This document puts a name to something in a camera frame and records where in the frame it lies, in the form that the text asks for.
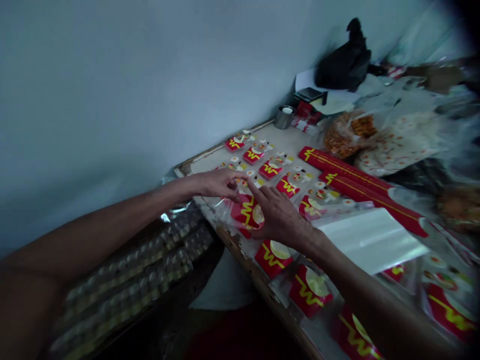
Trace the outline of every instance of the white wall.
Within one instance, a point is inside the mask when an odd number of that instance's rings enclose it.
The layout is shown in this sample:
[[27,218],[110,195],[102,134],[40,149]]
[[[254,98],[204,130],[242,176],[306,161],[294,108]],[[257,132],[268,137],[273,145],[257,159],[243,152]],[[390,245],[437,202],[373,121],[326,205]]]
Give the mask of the white wall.
[[0,247],[149,190],[266,120],[353,17],[379,58],[428,3],[3,0]]

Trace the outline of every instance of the black object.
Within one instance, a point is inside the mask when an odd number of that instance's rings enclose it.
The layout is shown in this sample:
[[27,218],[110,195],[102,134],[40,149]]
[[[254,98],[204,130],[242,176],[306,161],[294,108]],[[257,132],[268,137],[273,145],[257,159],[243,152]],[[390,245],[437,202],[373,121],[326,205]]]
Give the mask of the black object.
[[386,68],[373,64],[368,65],[366,72],[375,76],[387,76],[388,74],[388,70]]
[[314,100],[321,99],[321,104],[326,105],[327,104],[327,96],[329,95],[328,91],[317,91],[314,88],[311,87],[306,87],[300,91],[297,91],[296,93],[293,94],[293,96],[296,96],[297,98],[307,102],[311,103]]
[[367,77],[372,52],[367,49],[359,19],[350,21],[346,30],[350,32],[348,42],[318,64],[315,85],[319,88],[354,92]]

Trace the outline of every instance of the plastic bag of snacks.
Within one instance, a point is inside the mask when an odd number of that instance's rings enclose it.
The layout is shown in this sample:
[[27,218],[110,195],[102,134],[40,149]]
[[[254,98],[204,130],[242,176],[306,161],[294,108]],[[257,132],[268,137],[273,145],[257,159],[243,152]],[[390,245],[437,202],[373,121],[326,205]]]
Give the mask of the plastic bag of snacks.
[[397,118],[393,126],[376,137],[374,147],[355,158],[355,167],[382,177],[426,159],[442,150],[441,122],[431,112],[416,112]]
[[374,116],[354,110],[337,117],[325,133],[326,152],[346,159],[372,144],[369,140],[379,131]]

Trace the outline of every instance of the right hand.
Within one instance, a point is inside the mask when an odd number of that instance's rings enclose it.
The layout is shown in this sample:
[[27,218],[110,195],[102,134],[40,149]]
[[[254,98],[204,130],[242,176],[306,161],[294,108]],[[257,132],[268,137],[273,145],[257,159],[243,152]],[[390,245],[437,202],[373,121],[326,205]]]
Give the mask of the right hand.
[[287,195],[280,193],[274,187],[262,186],[258,189],[250,179],[247,183],[265,217],[263,227],[250,231],[252,238],[271,239],[304,252],[319,236],[318,233],[323,235],[320,230],[300,216]]

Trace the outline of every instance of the white paper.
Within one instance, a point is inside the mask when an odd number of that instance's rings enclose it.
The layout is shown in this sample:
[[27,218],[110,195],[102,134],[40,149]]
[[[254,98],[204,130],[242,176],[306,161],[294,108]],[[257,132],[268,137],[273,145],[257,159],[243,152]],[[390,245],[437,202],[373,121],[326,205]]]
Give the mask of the white paper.
[[323,87],[315,86],[315,71],[313,68],[301,72],[295,77],[295,91],[300,91],[305,88],[312,88],[320,92],[328,91],[326,105],[321,105],[322,100],[314,101],[315,109],[325,115],[336,114],[343,111],[351,111],[353,104],[360,99],[360,95],[347,90],[331,90]]

